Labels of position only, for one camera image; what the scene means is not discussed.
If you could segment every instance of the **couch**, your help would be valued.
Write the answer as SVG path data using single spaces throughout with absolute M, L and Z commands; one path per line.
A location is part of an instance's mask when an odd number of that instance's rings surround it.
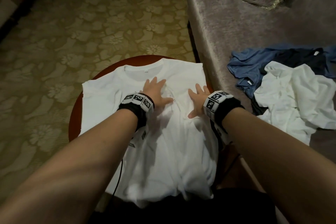
M 235 87 L 237 80 L 226 67 L 232 51 L 278 43 L 322 47 L 336 43 L 336 0 L 285 0 L 273 10 L 242 0 L 187 3 L 199 58 L 214 89 L 230 92 L 248 111 L 252 111 L 250 99 Z M 318 130 L 310 147 L 336 163 L 336 131 Z

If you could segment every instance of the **shirt neckline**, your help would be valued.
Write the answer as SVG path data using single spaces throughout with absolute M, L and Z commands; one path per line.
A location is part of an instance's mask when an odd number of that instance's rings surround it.
M 118 76 L 122 79 L 123 82 L 132 84 L 132 85 L 137 85 L 137 86 L 143 86 L 144 81 L 136 81 L 129 77 L 125 71 L 145 71 L 149 70 L 151 68 L 155 68 L 158 66 L 162 65 L 162 69 L 155 75 L 158 80 L 162 80 L 162 76 L 166 73 L 167 71 L 167 59 L 162 58 L 158 60 L 157 62 L 154 62 L 152 64 L 146 65 L 146 66 L 130 66 L 130 65 L 124 65 L 118 69 L 116 69 Z

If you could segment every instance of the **wristband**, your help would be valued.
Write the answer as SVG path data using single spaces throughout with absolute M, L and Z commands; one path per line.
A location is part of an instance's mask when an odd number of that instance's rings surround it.
M 236 107 L 244 108 L 238 99 L 222 90 L 210 94 L 203 105 L 204 113 L 225 133 L 226 131 L 222 126 L 222 120 Z
M 147 117 L 153 113 L 154 111 L 154 102 L 153 100 L 143 93 L 131 93 L 128 94 L 123 101 L 121 101 L 118 110 L 120 109 L 128 109 L 132 111 L 138 118 L 138 125 L 136 127 L 136 131 L 146 126 Z M 148 131 L 144 131 L 142 135 L 142 139 L 145 138 Z

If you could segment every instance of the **hand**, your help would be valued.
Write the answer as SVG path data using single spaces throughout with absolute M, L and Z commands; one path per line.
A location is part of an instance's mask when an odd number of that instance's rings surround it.
M 188 118 L 192 119 L 196 116 L 200 116 L 204 114 L 203 104 L 207 99 L 208 95 L 210 95 L 210 91 L 206 86 L 203 86 L 204 91 L 201 86 L 196 84 L 196 93 L 194 93 L 191 89 L 188 90 L 189 96 L 191 100 L 194 102 L 194 109 L 189 113 Z
M 163 107 L 166 104 L 173 102 L 172 98 L 163 98 L 161 96 L 161 89 L 166 83 L 166 79 L 159 82 L 157 81 L 158 79 L 156 77 L 154 77 L 151 82 L 147 79 L 143 90 L 140 91 L 140 93 L 146 94 L 153 100 L 155 108 Z

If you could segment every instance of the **round table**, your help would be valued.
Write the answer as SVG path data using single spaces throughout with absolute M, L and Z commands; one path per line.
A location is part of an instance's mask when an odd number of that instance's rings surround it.
M 121 60 L 113 65 L 110 65 L 109 67 L 105 68 L 103 71 L 101 71 L 99 74 L 97 74 L 92 80 L 98 79 L 102 77 L 103 75 L 106 75 L 108 73 L 111 73 L 116 68 L 124 65 L 129 66 L 146 66 L 149 64 L 152 64 L 154 62 L 159 61 L 160 59 L 174 59 L 166 56 L 159 56 L 159 55 L 143 55 L 143 56 L 136 56 L 131 57 L 128 59 Z M 207 82 L 207 86 L 209 88 L 210 92 L 213 92 L 211 85 Z M 71 142 L 75 138 L 77 138 L 81 132 L 81 124 L 82 124 L 82 98 L 83 98 L 83 92 L 79 94 L 75 105 L 73 106 L 70 121 L 69 121 L 69 141 Z

